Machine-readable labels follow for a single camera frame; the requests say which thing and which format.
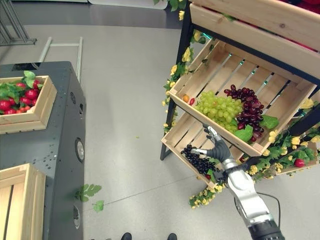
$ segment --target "black cable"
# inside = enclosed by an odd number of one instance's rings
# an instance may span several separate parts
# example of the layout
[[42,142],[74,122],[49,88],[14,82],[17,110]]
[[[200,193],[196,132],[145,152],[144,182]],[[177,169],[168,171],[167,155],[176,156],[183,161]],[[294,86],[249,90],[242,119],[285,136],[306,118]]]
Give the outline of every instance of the black cable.
[[[279,201],[278,198],[276,198],[275,196],[272,196],[272,195],[269,195],[269,194],[266,194],[266,193],[257,192],[257,194],[268,196],[268,197],[273,198],[273,199],[275,199],[275,200],[277,201],[277,203],[278,203],[278,212],[279,212],[279,215],[278,215],[278,216],[279,216],[279,217],[278,217],[278,228],[280,229],[280,223],[281,223],[281,222],[280,222],[280,221],[281,221],[280,201]],[[236,198],[235,198],[235,197],[233,198],[233,202],[234,202],[235,208],[238,210],[237,204],[236,204]]]

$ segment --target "shoe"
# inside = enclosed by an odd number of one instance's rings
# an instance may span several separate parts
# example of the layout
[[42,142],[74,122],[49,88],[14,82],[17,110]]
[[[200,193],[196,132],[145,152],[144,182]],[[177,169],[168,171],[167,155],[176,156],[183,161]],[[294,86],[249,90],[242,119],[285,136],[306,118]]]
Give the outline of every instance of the shoe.
[[123,234],[121,240],[132,240],[131,233],[126,232],[125,234]]
[[177,240],[177,235],[174,233],[170,233],[167,240]]

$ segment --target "robotic hand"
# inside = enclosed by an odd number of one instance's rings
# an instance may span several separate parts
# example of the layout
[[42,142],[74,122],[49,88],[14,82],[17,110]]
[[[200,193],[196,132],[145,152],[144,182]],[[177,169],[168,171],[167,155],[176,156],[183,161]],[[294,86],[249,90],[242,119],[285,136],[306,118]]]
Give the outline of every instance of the robotic hand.
[[257,194],[252,178],[238,167],[221,136],[209,125],[204,124],[207,138],[214,143],[213,149],[193,148],[191,153],[218,159],[227,177],[227,185],[235,198],[236,208],[253,240],[284,240],[268,207]]

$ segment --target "black metal frame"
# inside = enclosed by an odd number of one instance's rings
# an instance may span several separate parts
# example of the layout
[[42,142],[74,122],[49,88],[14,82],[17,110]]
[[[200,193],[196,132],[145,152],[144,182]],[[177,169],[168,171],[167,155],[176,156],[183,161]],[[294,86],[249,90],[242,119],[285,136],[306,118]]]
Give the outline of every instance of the black metal frame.
[[[312,92],[311,96],[315,94],[320,89],[320,79],[296,68],[293,67],[285,62],[282,62],[272,56],[269,56],[263,52],[260,52],[258,50],[255,50],[251,47],[248,47],[246,45],[243,45],[242,43],[239,43],[233,39],[230,39],[228,37],[225,37],[223,35],[220,35],[216,32],[213,32],[211,30],[208,30],[204,27],[201,27],[199,25],[196,25],[192,23],[191,20],[191,14],[190,14],[190,2],[187,3],[184,11],[184,18],[183,18],[183,24],[182,24],[182,30],[181,30],[181,36],[180,36],[180,42],[178,47],[178,54],[176,58],[176,63],[180,63],[182,60],[182,56],[184,52],[186,51],[187,47],[190,45],[191,37],[193,36],[194,29],[199,30],[202,33],[205,33],[207,35],[210,35],[214,38],[217,38],[225,43],[228,43],[232,46],[235,46],[236,48],[242,49],[252,55],[255,55],[263,60],[266,60],[280,68],[283,68],[303,79],[308,80],[309,82],[316,84],[316,89]],[[175,109],[177,105],[174,103],[172,99],[170,99],[169,107],[168,107],[168,113],[166,116],[166,123],[168,126],[171,126],[173,117],[175,114]],[[318,104],[317,107],[314,107],[312,110],[310,110],[301,120],[294,124],[292,127],[290,127],[289,132],[292,136],[299,136],[302,133],[306,132],[308,129],[310,129],[312,126],[314,126],[317,122],[320,121],[320,104]],[[167,150],[166,145],[163,143],[161,147],[161,154],[160,159],[164,160],[165,157],[171,153],[171,150]],[[247,161],[247,165],[250,168],[251,165],[254,165],[257,163],[259,158],[263,158],[263,156],[259,157],[250,157]]]

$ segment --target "red grapes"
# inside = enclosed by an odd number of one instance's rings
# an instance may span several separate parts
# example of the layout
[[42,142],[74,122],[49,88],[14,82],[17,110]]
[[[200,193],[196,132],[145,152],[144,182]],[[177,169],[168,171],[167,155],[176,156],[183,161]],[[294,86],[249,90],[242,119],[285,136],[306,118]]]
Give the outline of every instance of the red grapes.
[[244,129],[246,125],[253,127],[252,142],[255,142],[262,136],[265,131],[261,126],[260,122],[264,119],[261,114],[262,109],[265,107],[258,100],[255,95],[255,91],[252,89],[243,87],[242,89],[236,88],[234,84],[230,86],[230,89],[223,91],[227,96],[231,96],[233,99],[240,99],[243,103],[243,111],[238,114],[236,120],[238,121],[238,130]]

